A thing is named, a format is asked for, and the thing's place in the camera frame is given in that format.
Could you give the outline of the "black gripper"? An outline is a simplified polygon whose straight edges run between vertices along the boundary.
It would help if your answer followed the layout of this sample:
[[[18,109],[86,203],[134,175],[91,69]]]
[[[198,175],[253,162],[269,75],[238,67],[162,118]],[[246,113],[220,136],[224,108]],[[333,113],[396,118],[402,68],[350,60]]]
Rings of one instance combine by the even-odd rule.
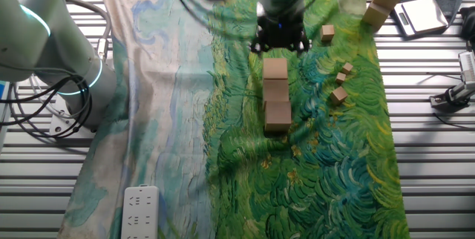
[[[253,53],[262,53],[265,47],[295,47],[297,53],[306,53],[310,41],[305,39],[303,17],[283,17],[272,21],[266,16],[258,17],[256,37],[250,42]]]

